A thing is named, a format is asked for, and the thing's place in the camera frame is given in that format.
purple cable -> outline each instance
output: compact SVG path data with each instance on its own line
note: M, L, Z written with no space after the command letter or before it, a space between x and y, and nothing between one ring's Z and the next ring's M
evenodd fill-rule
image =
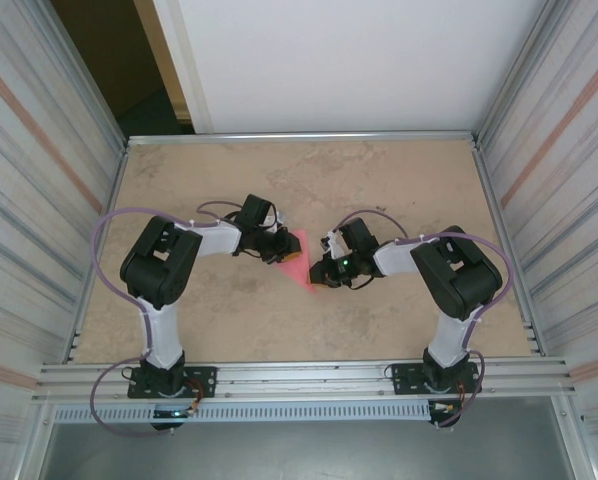
M356 217L357 215L359 215L360 213L374 213L375 215L379 215L383 218L386 218L388 220L390 220L392 223L394 223L397 228L401 231L401 233L403 234L404 238L408 238L408 233L406 232L406 229L403 228L403 226L394 218L392 218L390 215L388 215L387 213L382 212L381 210L372 210L372 209L363 209L363 210L356 210L354 212L352 212L349 215L346 215L343 220L341 220L337 226L335 228L333 228L333 232L338 229L339 227L341 227L344 223L346 223L348 220L350 220L352 217Z
M221 220L221 217L210 210L202 210L203 207L207 207L208 205L229 205L231 207L237 207L241 209L242 205L239 205L235 202L228 202L227 200L210 200L209 202L203 202L201 205L197 207L197 213L201 215L210 215L211 217L216 218L217 220Z
M97 250L97 237L99 236L99 232L101 231L103 226L107 222L109 222L112 218L116 217L117 215L122 215L125 213L147 213L149 215L158 215L160 217L166 218L174 223L177 223L177 224L183 225L183 226L190 226L191 223L180 220L177 217L174 217L168 213L160 212L159 210L153 210L152 208L127 207L127 208L120 208L119 210L114 210L114 211L108 213L107 215L104 215L103 217L101 217L99 219L99 221L97 222L97 224L95 225L95 228L92 231L92 235L90 235L90 259L92 260L92 266L95 270L95 273L101 279L103 284L106 287L108 287L113 293L115 293L116 295L119 295L124 300L127 300L128 302L132 303L141 311L141 315L143 316L143 321L145 322L145 325L146 325L146 351L139 357L128 358L126 360L122 360L120 362L114 363L111 366L109 366L108 368L106 368L103 372L101 372L99 377L97 377L97 380L95 380L95 383L92 385L92 390L90 391L90 413L92 414L95 421L100 426L102 426L107 431L109 431L110 433L114 433L114 434L120 435L122 437L131 437L131 438L154 437L157 435L163 435L164 433L167 433L168 431L162 430L160 432L142 433L142 432L135 432L132 430L114 428L114 427L108 425L107 423L105 423L101 419L101 417L97 414L97 411L95 410L95 394L97 393L97 387L99 386L99 384L101 383L103 378L108 373L113 371L115 368L117 368L125 363L140 362L141 360L148 358L148 356L150 355L150 351L152 350L152 329L150 328L150 317L148 316L148 310L136 298L128 295L124 291L115 287L112 284L112 282L110 282L110 280L108 280L108 278L106 278L106 276L104 275L103 271L101 270L101 266L99 265L99 261L97 259L97 251L96 250ZM195 223L196 227L201 227L201 228L211 227L211 226L215 226L215 225L216 225L216 223Z

